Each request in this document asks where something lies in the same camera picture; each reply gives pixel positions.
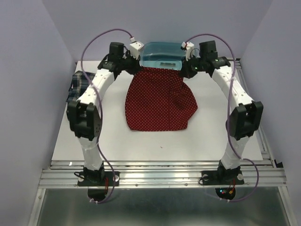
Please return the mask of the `red polka dot skirt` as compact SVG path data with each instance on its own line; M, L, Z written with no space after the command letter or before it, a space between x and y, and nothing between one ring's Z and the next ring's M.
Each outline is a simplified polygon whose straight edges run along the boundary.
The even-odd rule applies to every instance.
M172 69L142 67L125 99L125 117L134 131L184 130L198 110L189 86Z

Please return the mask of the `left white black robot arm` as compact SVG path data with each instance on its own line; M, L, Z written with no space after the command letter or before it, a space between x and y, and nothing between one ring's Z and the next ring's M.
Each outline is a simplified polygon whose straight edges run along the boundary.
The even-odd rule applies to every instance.
M117 186L119 175L105 171L105 158L99 148L103 125L102 99L109 86L122 71L136 74L140 70L140 52L144 44L133 41L128 48L123 43L112 42L109 53L97 67L92 83L84 93L67 105L70 129L81 145L84 166L75 172L79 186Z

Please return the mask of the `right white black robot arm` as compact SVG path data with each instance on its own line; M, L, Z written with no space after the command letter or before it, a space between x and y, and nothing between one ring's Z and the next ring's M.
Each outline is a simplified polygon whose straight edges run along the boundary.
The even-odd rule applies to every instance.
M181 73L186 78L205 72L220 87L227 98L226 131L228 143L216 172L217 180L226 184L233 179L233 173L240 170L240 160L246 144L258 130L263 104L254 101L235 77L235 68L224 56L219 56L215 41L202 42L199 56L193 55L195 46L187 41L181 44L185 52Z

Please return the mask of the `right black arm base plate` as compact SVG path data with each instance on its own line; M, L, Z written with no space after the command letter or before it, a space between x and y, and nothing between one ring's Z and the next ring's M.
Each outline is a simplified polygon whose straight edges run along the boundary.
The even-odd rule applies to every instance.
M217 186L215 189L219 198L233 200L236 195L236 186L245 183L240 166L234 169L225 169L219 163L216 170L203 170L198 183L203 186Z

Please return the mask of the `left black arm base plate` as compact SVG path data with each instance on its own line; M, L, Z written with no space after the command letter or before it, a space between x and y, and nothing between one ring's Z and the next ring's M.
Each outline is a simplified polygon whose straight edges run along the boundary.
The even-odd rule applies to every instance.
M107 198L111 196L109 192L109 187L119 186L120 172L101 170L95 172L86 171L76 171L74 175L78 178L77 186L86 187L88 198L90 202L100 204L107 202Z

